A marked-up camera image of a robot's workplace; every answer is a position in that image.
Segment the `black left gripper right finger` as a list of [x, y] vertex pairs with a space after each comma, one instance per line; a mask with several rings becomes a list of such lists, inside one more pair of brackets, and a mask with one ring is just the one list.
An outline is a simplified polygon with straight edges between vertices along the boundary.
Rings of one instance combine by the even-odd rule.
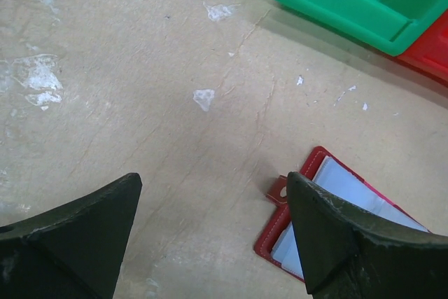
[[297, 172], [286, 192], [313, 298], [447, 297], [447, 237], [376, 216]]

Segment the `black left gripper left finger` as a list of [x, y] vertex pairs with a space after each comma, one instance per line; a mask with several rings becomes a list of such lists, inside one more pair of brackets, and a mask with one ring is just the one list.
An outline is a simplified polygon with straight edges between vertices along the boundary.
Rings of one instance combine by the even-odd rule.
[[2, 298], [112, 298], [142, 189], [137, 173], [1, 227]]

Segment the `red leather card holder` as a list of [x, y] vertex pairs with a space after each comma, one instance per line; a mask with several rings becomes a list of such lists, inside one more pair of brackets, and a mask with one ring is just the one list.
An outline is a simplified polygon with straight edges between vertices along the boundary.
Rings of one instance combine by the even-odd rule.
[[308, 292], [368, 262], [373, 240], [402, 245], [392, 229], [403, 235], [428, 232], [322, 146], [299, 172], [280, 176], [267, 197], [278, 209], [254, 251], [304, 282]]

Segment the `middle red plastic bin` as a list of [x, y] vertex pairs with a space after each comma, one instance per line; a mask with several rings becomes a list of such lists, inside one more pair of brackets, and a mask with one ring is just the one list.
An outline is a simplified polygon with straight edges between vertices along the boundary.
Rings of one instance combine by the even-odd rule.
[[445, 11], [396, 59], [447, 87], [447, 24]]

